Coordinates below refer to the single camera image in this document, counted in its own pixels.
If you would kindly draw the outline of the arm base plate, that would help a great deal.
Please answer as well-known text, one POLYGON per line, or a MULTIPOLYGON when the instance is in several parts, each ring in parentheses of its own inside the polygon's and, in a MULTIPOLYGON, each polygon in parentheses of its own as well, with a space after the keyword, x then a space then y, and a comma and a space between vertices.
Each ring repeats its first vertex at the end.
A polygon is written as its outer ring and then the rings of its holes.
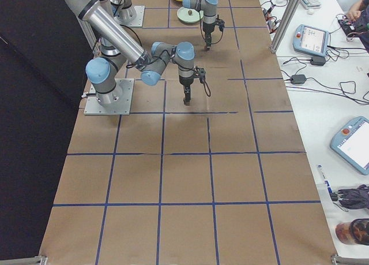
POLYGON ((142 28, 144 22, 145 6, 131 6, 118 11, 114 17, 119 25, 131 28, 142 28))
POLYGON ((115 79, 116 87, 108 94, 96 92, 91 85, 86 95, 85 115, 129 115, 134 79, 115 79))

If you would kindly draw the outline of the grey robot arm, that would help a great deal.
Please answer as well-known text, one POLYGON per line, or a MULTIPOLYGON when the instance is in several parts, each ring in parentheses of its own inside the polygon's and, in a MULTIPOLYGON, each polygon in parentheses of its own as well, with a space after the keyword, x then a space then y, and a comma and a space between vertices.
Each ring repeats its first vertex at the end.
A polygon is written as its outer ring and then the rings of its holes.
POLYGON ((147 85, 156 85, 168 63, 178 66, 179 82, 183 85, 184 104, 191 100, 191 88, 194 79, 204 85, 208 96, 211 95, 206 83, 205 69, 194 65, 194 47, 189 42, 171 45, 164 42, 152 44, 147 52, 117 22, 124 8, 132 10, 131 0, 65 0, 70 10, 82 21, 87 22, 101 35, 101 56, 90 60, 86 65, 86 74, 96 91, 96 100, 102 106, 117 104, 123 88, 116 82, 115 75, 128 61, 130 67, 141 72, 141 80, 147 85))
MULTIPOLYGON (((182 3, 186 11, 194 11, 195 21, 201 23, 201 36, 205 42, 205 49, 209 50, 215 42, 212 33, 215 27, 224 31, 225 22, 217 14, 219 0, 177 0, 182 3)), ((131 0, 110 0, 113 17, 119 25, 140 27, 142 25, 144 6, 134 6, 131 0)))

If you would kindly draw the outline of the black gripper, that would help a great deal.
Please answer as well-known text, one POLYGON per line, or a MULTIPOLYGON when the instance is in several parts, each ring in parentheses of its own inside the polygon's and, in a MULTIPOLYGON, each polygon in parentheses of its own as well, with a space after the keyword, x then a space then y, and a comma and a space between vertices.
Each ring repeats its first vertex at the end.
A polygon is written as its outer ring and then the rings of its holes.
POLYGON ((206 71, 204 68, 200 68, 198 66, 187 69, 183 67, 179 67, 179 82, 183 85, 184 91, 184 105, 190 106, 191 101, 191 85, 194 82, 194 79, 199 79, 200 83, 205 85, 206 81, 206 71))
POLYGON ((222 38, 223 38, 223 31, 224 31, 224 27, 225 27, 225 21, 222 20, 219 15, 217 15, 217 17, 215 18, 215 21, 213 23, 205 23, 200 21, 201 23, 201 27, 200 27, 200 32, 201 32, 201 36, 205 42, 205 50, 210 50, 211 45, 213 44, 217 44, 219 43, 222 38), (219 31, 221 32, 221 36, 219 38, 218 41, 216 42, 212 42, 212 32, 215 29, 215 26, 218 26, 219 31))

